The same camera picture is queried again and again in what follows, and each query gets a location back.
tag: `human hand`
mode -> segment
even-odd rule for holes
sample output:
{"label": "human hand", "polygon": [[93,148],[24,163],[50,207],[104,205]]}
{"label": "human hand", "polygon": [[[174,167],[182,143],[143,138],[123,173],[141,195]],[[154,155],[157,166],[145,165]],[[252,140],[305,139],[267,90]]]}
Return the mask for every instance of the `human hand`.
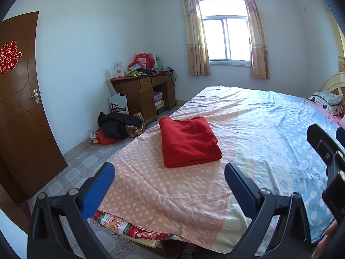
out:
{"label": "human hand", "polygon": [[325,236],[318,243],[312,255],[312,259],[318,259],[320,255],[325,251],[326,247],[331,242],[332,236],[337,228],[338,228],[338,222],[334,220],[333,223],[325,230]]}

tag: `black logo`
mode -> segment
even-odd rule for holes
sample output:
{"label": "black logo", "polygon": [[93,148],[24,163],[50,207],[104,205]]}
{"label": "black logo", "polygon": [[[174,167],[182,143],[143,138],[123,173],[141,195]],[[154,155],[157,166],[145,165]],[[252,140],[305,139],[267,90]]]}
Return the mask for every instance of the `black logo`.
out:
{"label": "black logo", "polygon": [[115,103],[110,104],[110,112],[124,112],[126,108],[118,108],[119,106]]}

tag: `window frame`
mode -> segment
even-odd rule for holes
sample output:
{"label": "window frame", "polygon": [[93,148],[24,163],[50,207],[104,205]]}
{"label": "window frame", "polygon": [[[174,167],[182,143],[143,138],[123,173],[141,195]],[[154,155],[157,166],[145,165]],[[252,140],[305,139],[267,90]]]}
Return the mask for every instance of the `window frame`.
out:
{"label": "window frame", "polygon": [[[251,36],[250,36],[250,28],[249,28],[249,23],[248,23],[248,17],[244,16],[244,15],[209,15],[209,16],[205,16],[202,17],[203,20],[220,20],[223,26],[223,35],[224,35],[224,46],[225,46],[225,58],[224,60],[220,60],[220,59],[210,59],[210,64],[213,65],[242,65],[242,66],[251,66],[252,63],[252,51],[250,53],[251,58],[249,61],[247,60],[232,60],[231,59],[231,49],[230,49],[230,38],[229,38],[229,27],[227,26],[228,23],[228,19],[244,19],[246,21],[247,24],[247,29],[249,32],[249,44],[251,44]],[[226,34],[225,34],[225,30],[228,30],[227,32],[227,36],[228,36],[228,46],[229,46],[229,55],[230,55],[230,59],[227,59],[228,57],[228,52],[227,52],[227,44],[226,44]]]}

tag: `door handle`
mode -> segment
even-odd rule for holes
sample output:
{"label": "door handle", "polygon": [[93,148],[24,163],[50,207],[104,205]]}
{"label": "door handle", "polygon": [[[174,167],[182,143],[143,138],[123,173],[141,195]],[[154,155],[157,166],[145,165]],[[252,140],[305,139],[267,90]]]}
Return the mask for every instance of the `door handle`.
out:
{"label": "door handle", "polygon": [[36,104],[39,104],[39,103],[40,103],[40,99],[39,99],[39,97],[38,97],[38,92],[37,92],[37,90],[35,89],[35,90],[33,90],[32,92],[33,92],[33,96],[30,96],[28,100],[35,99],[35,103],[36,103]]}

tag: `curtain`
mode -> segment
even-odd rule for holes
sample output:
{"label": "curtain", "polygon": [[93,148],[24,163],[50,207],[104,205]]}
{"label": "curtain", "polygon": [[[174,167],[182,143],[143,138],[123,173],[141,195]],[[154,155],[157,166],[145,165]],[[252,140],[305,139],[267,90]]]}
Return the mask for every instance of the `curtain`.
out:
{"label": "curtain", "polygon": [[187,27],[189,74],[211,75],[200,0],[182,0]]}
{"label": "curtain", "polygon": [[256,0],[244,0],[248,12],[248,23],[251,32],[251,76],[260,79],[270,79],[268,50],[261,15]]}
{"label": "curtain", "polygon": [[334,19],[332,13],[330,10],[326,8],[326,13],[328,15],[328,18],[331,22],[333,33],[334,33],[334,38],[337,43],[337,48],[338,48],[338,64],[339,64],[339,72],[344,72],[345,71],[345,37],[343,34],[343,31],[340,29],[337,21]]}

